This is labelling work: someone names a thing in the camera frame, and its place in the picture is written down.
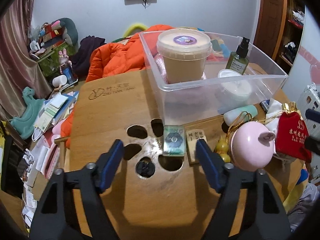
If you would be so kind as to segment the red drawstring pouch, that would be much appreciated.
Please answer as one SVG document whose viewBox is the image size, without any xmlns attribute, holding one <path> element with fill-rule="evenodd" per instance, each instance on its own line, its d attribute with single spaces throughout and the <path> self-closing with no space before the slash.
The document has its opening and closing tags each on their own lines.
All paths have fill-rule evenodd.
<svg viewBox="0 0 320 240">
<path fill-rule="evenodd" d="M 312 153 L 304 146 L 308 136 L 308 129 L 296 103 L 284 103 L 275 139 L 276 152 L 311 163 Z"/>
</svg>

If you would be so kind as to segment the white cloth pouch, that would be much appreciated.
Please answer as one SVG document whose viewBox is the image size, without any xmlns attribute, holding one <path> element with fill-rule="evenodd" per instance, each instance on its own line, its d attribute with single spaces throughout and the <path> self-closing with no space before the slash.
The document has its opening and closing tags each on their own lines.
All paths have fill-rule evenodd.
<svg viewBox="0 0 320 240">
<path fill-rule="evenodd" d="M 279 118 L 282 113 L 282 103 L 271 98 L 265 120 L 265 126 L 269 129 L 269 131 L 277 134 Z"/>
</svg>

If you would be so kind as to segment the blue staple box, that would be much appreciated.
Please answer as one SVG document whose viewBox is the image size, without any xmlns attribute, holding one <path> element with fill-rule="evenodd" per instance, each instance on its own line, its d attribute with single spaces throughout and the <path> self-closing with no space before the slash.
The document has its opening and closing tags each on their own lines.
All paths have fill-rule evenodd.
<svg viewBox="0 0 320 240">
<path fill-rule="evenodd" d="M 270 100 L 264 100 L 260 102 L 259 105 L 264 110 L 264 112 L 267 113 L 270 107 Z"/>
</svg>

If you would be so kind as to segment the green spray bottle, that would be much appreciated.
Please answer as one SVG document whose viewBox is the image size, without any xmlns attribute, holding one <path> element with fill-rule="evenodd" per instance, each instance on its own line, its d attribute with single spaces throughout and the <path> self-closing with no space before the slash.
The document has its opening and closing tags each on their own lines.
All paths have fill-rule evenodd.
<svg viewBox="0 0 320 240">
<path fill-rule="evenodd" d="M 236 51 L 230 53 L 228 62 L 226 64 L 226 69 L 233 70 L 243 75 L 249 63 L 249 59 L 247 58 L 248 47 L 249 39 L 243 37 Z"/>
</svg>

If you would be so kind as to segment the beige tub with lid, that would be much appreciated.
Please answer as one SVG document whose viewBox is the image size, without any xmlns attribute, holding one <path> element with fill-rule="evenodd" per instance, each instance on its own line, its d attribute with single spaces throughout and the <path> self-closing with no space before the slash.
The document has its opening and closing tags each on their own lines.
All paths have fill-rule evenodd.
<svg viewBox="0 0 320 240">
<path fill-rule="evenodd" d="M 170 84 L 201 80 L 206 59 L 213 50 L 207 34 L 187 28 L 163 31 L 156 46 Z"/>
</svg>

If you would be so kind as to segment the yellow gourd charm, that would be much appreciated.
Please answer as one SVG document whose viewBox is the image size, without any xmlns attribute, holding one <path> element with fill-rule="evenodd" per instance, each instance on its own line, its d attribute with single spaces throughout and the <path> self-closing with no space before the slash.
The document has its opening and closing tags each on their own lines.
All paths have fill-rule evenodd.
<svg viewBox="0 0 320 240">
<path fill-rule="evenodd" d="M 229 145 L 224 135 L 220 136 L 214 151 L 219 154 L 225 163 L 231 162 L 231 158 L 228 154 Z"/>
</svg>

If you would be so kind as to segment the mint green tube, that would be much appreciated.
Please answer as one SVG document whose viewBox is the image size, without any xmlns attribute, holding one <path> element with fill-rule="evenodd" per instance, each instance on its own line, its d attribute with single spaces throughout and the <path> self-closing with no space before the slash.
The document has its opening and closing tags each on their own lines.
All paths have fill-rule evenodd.
<svg viewBox="0 0 320 240">
<path fill-rule="evenodd" d="M 240 117 L 238 121 L 240 121 L 242 118 L 244 118 L 245 121 L 248 121 L 249 116 L 247 114 L 250 114 L 254 118 L 258 114 L 258 110 L 254 105 L 238 107 L 226 112 L 223 115 L 223 119 L 227 126 L 231 126 L 237 117 Z"/>
</svg>

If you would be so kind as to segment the green card pack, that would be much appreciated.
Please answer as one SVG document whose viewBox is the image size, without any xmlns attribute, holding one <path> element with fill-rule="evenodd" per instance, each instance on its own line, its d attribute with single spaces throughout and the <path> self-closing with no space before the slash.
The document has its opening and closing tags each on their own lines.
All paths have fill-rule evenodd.
<svg viewBox="0 0 320 240">
<path fill-rule="evenodd" d="M 165 125 L 163 132 L 163 155 L 183 157 L 186 153 L 185 129 L 183 126 Z"/>
</svg>

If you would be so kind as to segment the white mug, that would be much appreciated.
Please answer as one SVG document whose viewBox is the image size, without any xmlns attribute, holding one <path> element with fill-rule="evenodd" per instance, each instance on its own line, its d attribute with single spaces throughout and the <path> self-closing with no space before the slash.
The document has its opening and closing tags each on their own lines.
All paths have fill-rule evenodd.
<svg viewBox="0 0 320 240">
<path fill-rule="evenodd" d="M 68 82 L 68 79 L 65 75 L 59 75 L 52 80 L 52 85 L 57 88 L 60 86 L 64 86 Z"/>
</svg>

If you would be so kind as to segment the white round jar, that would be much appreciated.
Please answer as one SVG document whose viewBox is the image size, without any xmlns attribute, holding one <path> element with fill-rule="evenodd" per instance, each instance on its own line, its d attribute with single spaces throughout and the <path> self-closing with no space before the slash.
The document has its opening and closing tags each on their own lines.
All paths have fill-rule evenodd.
<svg viewBox="0 0 320 240">
<path fill-rule="evenodd" d="M 244 106 L 252 94 L 252 86 L 247 80 L 223 82 L 221 89 L 218 98 L 228 105 Z"/>
</svg>

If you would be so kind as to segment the pink bunny water bottle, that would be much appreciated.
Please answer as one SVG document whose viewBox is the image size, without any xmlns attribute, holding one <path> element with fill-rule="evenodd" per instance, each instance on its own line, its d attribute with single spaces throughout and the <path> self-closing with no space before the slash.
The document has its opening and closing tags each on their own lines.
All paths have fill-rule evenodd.
<svg viewBox="0 0 320 240">
<path fill-rule="evenodd" d="M 59 64 L 60 73 L 67 77 L 68 83 L 73 83 L 75 81 L 75 77 L 73 74 L 72 62 L 69 60 L 66 48 L 59 51 Z"/>
</svg>

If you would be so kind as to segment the green storage box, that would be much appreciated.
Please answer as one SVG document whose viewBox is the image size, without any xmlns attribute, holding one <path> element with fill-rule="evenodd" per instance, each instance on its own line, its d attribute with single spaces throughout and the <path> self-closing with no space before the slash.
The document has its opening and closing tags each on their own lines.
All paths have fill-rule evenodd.
<svg viewBox="0 0 320 240">
<path fill-rule="evenodd" d="M 76 53 L 75 46 L 63 42 L 59 46 L 48 52 L 45 52 L 40 56 L 40 59 L 37 61 L 37 63 L 44 77 L 50 77 L 60 73 L 59 51 L 63 51 L 64 49 L 67 51 L 68 56 L 72 56 Z"/>
</svg>

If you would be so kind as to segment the dark purple garment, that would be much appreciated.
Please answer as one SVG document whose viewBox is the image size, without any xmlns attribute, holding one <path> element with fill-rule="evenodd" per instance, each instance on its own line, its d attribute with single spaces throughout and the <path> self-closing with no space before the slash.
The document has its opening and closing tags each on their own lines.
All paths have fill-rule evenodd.
<svg viewBox="0 0 320 240">
<path fill-rule="evenodd" d="M 74 73 L 79 79 L 88 75 L 91 54 L 104 44 L 105 39 L 96 36 L 87 36 L 81 40 L 78 52 L 71 56 Z"/>
</svg>

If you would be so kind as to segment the orange puffer jacket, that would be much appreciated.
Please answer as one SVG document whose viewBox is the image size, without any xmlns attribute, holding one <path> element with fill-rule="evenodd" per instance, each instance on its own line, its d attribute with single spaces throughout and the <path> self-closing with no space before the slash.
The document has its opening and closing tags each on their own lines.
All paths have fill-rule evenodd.
<svg viewBox="0 0 320 240">
<path fill-rule="evenodd" d="M 89 60 L 86 82 L 143 69 L 144 49 L 136 33 L 126 44 L 108 43 L 95 49 Z"/>
</svg>

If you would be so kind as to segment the wooden door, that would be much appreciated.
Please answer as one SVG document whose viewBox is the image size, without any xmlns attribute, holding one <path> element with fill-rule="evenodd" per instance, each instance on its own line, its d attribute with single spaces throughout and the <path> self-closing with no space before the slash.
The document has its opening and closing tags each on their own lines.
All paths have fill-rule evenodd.
<svg viewBox="0 0 320 240">
<path fill-rule="evenodd" d="M 283 37 L 287 0 L 260 0 L 254 45 L 275 59 Z"/>
</svg>

